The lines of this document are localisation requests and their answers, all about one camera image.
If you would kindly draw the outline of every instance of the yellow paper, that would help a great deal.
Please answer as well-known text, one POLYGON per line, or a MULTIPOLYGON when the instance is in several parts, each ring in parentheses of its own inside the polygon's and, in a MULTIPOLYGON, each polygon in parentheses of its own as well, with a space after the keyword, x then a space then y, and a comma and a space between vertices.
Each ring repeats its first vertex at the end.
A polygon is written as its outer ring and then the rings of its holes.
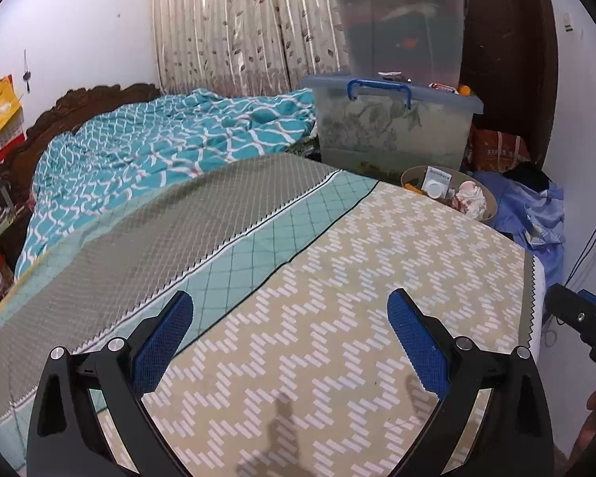
POLYGON ((0 81, 0 131, 21 107, 9 78, 3 78, 0 81))

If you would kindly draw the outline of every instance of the carved headboard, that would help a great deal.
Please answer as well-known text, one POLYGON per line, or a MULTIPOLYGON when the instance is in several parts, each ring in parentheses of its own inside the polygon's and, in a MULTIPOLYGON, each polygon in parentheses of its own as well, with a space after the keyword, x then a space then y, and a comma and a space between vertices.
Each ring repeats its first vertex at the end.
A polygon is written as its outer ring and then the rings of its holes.
MULTIPOLYGON (((29 198, 37 162, 57 135, 77 130, 91 118, 129 103, 148 102, 159 97, 154 84, 98 85, 93 89, 70 90, 52 109, 45 111, 27 129, 27 141, 13 149, 0 166, 0 177, 11 186, 11 199, 17 206, 29 198)), ((5 206, 0 193, 0 205, 5 206)))

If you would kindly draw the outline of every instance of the blue lid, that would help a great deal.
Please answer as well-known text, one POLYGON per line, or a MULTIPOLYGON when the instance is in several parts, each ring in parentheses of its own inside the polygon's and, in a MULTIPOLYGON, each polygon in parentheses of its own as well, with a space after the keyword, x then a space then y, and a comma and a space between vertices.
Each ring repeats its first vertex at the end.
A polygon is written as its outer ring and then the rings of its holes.
POLYGON ((300 81, 302 87, 313 89, 333 89, 343 91, 354 98, 356 95, 377 95, 390 98, 419 100, 428 103, 445 104, 474 114, 482 114, 484 103, 474 95, 464 97, 433 89, 424 85, 403 84, 401 82, 383 81, 381 79, 361 79, 350 74, 308 75, 300 81))

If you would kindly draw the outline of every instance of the plastic storage box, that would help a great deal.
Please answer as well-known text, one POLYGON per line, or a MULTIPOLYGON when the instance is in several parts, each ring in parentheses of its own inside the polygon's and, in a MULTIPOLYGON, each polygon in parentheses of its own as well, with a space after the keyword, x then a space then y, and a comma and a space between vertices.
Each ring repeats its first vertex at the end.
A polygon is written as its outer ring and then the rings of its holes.
POLYGON ((351 73, 457 87, 467 0, 337 0, 351 73))
POLYGON ((458 170, 477 97, 399 82, 329 74, 302 79, 313 90, 322 162, 397 177, 418 165, 458 170))

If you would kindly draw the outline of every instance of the blue gripper pad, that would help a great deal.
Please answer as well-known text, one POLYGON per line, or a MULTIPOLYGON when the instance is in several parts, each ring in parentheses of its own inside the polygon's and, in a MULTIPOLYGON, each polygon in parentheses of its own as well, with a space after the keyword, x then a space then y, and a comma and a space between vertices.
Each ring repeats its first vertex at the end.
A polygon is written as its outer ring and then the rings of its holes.
POLYGON ((424 389, 443 400, 450 390, 448 361, 415 311, 397 291, 388 296, 386 312, 391 328, 424 389))
POLYGON ((172 307, 133 359, 133 388, 137 396, 153 392, 157 388, 176 349, 192 324, 192 298, 186 293, 178 293, 175 299, 172 307))

